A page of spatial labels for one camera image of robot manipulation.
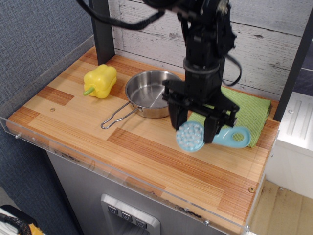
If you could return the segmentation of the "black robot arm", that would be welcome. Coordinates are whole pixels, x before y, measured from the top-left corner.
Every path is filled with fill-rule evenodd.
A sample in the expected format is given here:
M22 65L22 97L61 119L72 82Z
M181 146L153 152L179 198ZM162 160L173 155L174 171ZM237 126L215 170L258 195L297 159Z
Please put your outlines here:
M225 59L231 59L236 36L230 24L227 0L146 0L160 11L175 12L186 44L184 81L165 80L172 126L179 129L189 111L205 117L204 143L212 143L224 125L234 126L239 106L221 91Z

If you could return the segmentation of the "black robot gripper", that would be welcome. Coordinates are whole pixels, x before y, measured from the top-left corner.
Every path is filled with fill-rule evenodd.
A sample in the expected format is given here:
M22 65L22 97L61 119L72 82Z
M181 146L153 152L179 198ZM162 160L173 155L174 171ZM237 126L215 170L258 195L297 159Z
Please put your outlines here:
M163 82L162 96L168 102L171 123L176 130L187 121L189 110L207 116L204 143L212 143L224 125L235 125L240 108L222 93L221 76L220 71L206 74L186 71L184 81Z

